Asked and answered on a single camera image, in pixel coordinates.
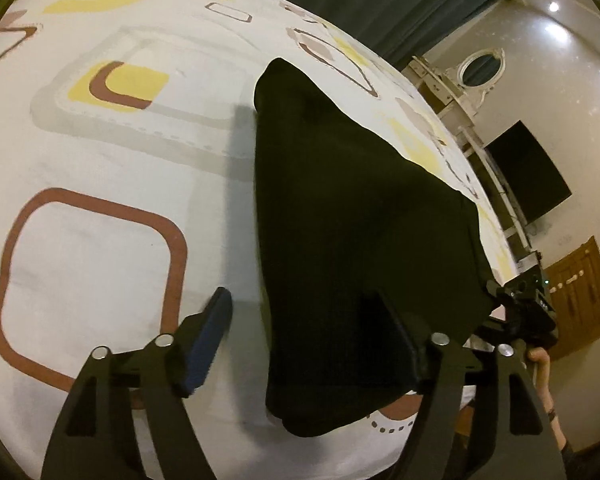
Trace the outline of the person's right hand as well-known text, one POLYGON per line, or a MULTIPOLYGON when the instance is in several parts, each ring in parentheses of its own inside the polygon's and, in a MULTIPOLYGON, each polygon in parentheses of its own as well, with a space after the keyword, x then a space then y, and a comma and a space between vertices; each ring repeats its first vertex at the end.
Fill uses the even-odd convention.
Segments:
POLYGON ((527 351, 528 360, 535 365, 535 389, 545 411, 554 408, 554 400, 550 394, 550 356, 543 348, 531 348, 527 351))

